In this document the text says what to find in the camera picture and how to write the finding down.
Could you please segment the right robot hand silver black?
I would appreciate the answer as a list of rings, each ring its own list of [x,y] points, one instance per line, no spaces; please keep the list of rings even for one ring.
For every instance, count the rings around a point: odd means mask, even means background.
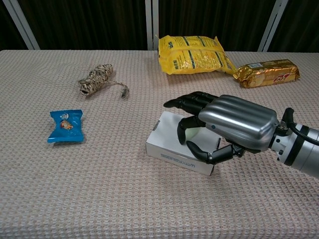
[[[212,165],[233,156],[241,157],[245,151],[266,151],[279,125],[274,110],[231,95],[218,97],[196,91],[169,100],[163,106],[182,109],[191,115],[178,123],[179,143],[186,144],[195,158]],[[212,153],[203,151],[186,139],[186,130],[198,127],[207,128],[230,144]]]

